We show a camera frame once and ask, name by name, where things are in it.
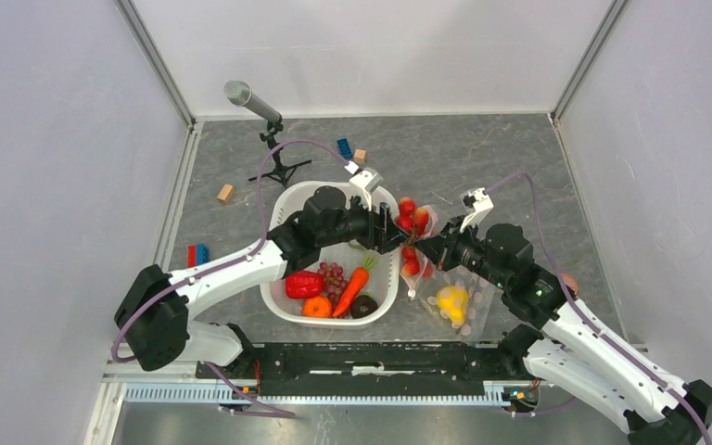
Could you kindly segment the orange carrot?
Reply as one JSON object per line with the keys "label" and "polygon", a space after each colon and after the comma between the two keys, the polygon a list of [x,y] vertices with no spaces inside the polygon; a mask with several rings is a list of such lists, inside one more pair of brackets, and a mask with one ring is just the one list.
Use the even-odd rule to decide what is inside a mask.
{"label": "orange carrot", "polygon": [[333,318],[343,316],[349,309],[353,301],[359,296],[363,288],[370,280],[370,272],[378,263],[378,256],[366,254],[362,264],[356,267],[350,275],[350,279],[343,290],[336,307],[332,311]]}

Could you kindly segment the red blue toy brick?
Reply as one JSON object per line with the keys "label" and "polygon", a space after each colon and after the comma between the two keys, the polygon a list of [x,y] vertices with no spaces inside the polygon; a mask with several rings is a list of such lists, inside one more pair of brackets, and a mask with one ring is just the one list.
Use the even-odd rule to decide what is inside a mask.
{"label": "red blue toy brick", "polygon": [[203,243],[187,247],[187,266],[196,267],[210,261],[210,251]]}

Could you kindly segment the dark avocado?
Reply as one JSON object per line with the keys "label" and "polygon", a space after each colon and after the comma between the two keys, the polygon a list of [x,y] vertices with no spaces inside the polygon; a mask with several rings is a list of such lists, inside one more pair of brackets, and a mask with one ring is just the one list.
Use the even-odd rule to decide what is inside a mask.
{"label": "dark avocado", "polygon": [[352,319],[361,319],[374,313],[379,304],[369,295],[362,294],[354,299],[350,305],[350,316]]}

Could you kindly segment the wooden block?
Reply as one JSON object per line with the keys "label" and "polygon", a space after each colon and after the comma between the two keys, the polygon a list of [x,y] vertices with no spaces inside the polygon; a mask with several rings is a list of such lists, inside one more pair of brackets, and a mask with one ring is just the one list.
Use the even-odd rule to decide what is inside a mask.
{"label": "wooden block", "polygon": [[235,188],[232,184],[225,184],[217,194],[217,199],[221,203],[227,204],[231,201],[234,192]]}

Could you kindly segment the grey microphone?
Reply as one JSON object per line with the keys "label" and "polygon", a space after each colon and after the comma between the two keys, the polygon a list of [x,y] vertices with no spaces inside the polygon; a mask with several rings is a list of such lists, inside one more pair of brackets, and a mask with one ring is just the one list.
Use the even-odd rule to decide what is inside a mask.
{"label": "grey microphone", "polygon": [[256,95],[243,81],[230,80],[224,85],[224,93],[231,104],[245,108],[271,124],[282,121],[282,115]]}

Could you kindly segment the strawberry bunch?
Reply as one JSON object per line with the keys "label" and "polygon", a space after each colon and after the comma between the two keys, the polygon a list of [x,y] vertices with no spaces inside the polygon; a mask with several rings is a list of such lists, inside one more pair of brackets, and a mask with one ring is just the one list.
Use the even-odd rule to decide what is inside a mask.
{"label": "strawberry bunch", "polygon": [[407,278],[427,279],[433,274],[432,265],[415,246],[415,242],[431,233],[430,211],[426,207],[417,206],[410,197],[400,199],[399,211],[394,222],[409,236],[400,249],[401,274]]}

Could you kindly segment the yellow pear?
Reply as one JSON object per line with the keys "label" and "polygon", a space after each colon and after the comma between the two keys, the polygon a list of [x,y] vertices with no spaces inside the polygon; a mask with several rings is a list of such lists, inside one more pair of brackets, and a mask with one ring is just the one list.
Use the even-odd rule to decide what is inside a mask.
{"label": "yellow pear", "polygon": [[435,300],[439,313],[444,318],[455,327],[464,324],[469,302],[469,293],[465,288],[445,286],[437,292]]}

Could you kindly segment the clear zip top bag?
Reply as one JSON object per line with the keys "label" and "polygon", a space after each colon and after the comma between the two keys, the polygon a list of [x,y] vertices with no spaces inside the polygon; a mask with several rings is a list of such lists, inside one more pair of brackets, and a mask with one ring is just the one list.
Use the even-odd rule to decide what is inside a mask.
{"label": "clear zip top bag", "polygon": [[[432,218],[431,233],[421,238],[424,239],[436,235],[439,229],[443,227],[445,220],[439,217],[432,207],[422,207],[428,208]],[[408,297],[420,303],[440,324],[451,328],[462,341],[478,341],[484,331],[492,303],[498,294],[498,289],[462,266],[443,272],[437,269],[431,260],[429,261],[431,262],[433,272],[431,277],[427,279],[407,278],[401,274],[400,255],[400,277],[408,286]],[[437,292],[445,286],[460,286],[465,288],[469,293],[465,321],[464,324],[459,327],[455,327],[448,319],[444,318],[439,313],[439,308],[436,305],[435,296]]]}

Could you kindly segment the purple grapes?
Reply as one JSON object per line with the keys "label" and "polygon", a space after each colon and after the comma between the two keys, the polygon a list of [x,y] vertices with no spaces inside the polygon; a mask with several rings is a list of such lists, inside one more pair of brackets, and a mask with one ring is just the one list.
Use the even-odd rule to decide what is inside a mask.
{"label": "purple grapes", "polygon": [[324,279],[324,288],[321,295],[328,298],[333,305],[336,305],[348,284],[348,280],[344,276],[344,268],[337,262],[321,261],[318,274]]}

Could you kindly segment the orange tangerine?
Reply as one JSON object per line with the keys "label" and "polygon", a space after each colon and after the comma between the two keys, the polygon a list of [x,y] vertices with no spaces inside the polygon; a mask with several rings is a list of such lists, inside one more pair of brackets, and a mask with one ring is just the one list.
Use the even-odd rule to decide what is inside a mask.
{"label": "orange tangerine", "polygon": [[310,318],[331,318],[332,313],[332,303],[324,296],[305,299],[301,309],[301,315]]}

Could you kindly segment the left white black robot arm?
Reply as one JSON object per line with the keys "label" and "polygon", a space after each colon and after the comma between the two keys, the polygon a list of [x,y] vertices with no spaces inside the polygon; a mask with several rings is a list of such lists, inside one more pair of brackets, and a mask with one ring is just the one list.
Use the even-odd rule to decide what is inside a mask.
{"label": "left white black robot arm", "polygon": [[[235,253],[187,269],[164,272],[157,264],[135,278],[114,321],[123,330],[122,341],[147,372],[175,361],[213,362],[231,377],[247,375],[254,353],[233,327],[205,324],[197,316],[210,307],[256,287],[267,307],[278,317],[302,325],[331,328],[366,327],[385,314],[398,294],[400,238],[396,228],[370,238],[392,223],[400,209],[388,190],[371,194],[372,210],[347,183],[308,181],[284,191],[273,206],[266,240],[258,239]],[[384,238],[386,244],[378,245]],[[360,319],[315,318],[301,315],[301,304],[286,295],[286,279],[312,269],[323,260],[354,263],[354,247],[367,243],[376,261],[366,289],[376,293],[378,308]]]}

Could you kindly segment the orange toy piece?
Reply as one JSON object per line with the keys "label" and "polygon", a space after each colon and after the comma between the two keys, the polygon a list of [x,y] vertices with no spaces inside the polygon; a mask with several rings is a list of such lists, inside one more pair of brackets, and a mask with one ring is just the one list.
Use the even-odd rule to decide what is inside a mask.
{"label": "orange toy piece", "polygon": [[579,284],[577,280],[568,273],[562,273],[561,276],[566,286],[571,290],[572,294],[577,296],[579,294]]}

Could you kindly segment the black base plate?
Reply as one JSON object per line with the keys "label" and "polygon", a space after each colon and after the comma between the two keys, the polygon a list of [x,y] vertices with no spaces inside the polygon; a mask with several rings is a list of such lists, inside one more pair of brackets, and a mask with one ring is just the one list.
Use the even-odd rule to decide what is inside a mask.
{"label": "black base plate", "polygon": [[262,396],[476,396],[486,382],[536,385],[495,345],[463,342],[259,344],[222,373]]}

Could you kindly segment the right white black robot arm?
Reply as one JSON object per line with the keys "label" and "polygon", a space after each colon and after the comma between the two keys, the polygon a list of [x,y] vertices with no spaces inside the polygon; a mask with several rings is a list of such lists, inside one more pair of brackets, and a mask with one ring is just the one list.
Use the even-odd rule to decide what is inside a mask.
{"label": "right white black robot arm", "polygon": [[562,388],[631,444],[712,443],[712,387],[664,370],[603,323],[535,262],[521,227],[496,224],[478,238],[452,220],[416,246],[439,270],[463,267],[501,290],[502,303],[522,321],[501,344],[505,375],[530,374]]}

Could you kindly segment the red bell pepper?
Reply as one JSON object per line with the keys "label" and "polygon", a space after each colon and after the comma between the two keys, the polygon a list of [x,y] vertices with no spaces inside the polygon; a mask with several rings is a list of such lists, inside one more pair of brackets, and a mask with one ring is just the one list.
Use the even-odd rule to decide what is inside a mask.
{"label": "red bell pepper", "polygon": [[313,271],[299,271],[285,279],[285,292],[290,299],[319,296],[325,288],[324,276]]}

